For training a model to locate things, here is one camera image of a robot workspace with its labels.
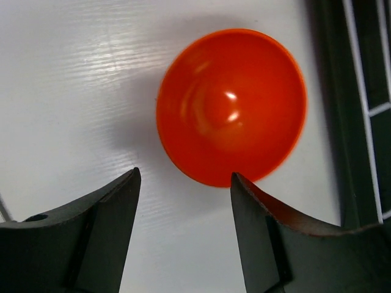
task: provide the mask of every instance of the orange bowl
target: orange bowl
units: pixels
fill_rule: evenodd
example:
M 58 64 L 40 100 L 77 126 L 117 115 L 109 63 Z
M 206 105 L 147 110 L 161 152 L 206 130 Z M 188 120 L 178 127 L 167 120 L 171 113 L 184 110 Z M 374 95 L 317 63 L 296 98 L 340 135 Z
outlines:
M 298 141 L 307 112 L 304 79 L 276 40 L 248 29 L 214 32 L 166 72 L 156 122 L 164 149 L 190 178 L 229 187 L 277 168 Z

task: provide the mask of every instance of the white table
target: white table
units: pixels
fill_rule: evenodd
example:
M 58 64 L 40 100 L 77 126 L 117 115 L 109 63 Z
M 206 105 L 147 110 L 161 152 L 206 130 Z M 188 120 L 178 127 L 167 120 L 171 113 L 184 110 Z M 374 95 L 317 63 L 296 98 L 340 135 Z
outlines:
M 138 166 L 141 197 L 121 292 L 245 292 L 229 190 L 178 171 L 155 127 L 168 64 L 193 40 L 228 27 L 277 39 L 307 83 L 299 144 L 258 185 L 338 224 L 304 0 L 2 1 L 0 194 L 14 219 L 68 203 Z

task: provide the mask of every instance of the black object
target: black object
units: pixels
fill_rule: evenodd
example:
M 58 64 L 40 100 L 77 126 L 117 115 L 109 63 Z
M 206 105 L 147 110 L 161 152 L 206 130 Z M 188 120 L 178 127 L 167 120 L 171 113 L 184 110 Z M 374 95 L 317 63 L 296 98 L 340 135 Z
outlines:
M 0 292 L 118 292 L 140 184 L 135 168 L 57 209 L 0 224 Z
M 235 173 L 232 209 L 248 293 L 390 292 L 391 222 L 345 230 Z

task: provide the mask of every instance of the red plastic bowl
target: red plastic bowl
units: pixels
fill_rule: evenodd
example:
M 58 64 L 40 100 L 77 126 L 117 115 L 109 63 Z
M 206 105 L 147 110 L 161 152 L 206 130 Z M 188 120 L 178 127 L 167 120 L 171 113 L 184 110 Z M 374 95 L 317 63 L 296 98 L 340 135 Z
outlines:
M 190 178 L 229 187 L 277 168 L 302 131 L 307 98 L 291 54 L 273 38 L 227 29 L 187 47 L 161 83 L 156 121 L 172 162 Z

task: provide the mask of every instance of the white surface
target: white surface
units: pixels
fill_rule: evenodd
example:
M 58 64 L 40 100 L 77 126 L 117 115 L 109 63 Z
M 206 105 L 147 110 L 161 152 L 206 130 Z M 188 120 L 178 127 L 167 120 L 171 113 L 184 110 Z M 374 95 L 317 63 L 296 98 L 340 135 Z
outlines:
M 339 223 L 302 0 L 2 1 L 0 193 L 13 216 L 55 208 L 138 166 L 141 197 L 121 292 L 244 292 L 229 190 L 181 174 L 155 127 L 168 64 L 194 39 L 228 27 L 277 39 L 307 83 L 300 142 L 258 185 Z

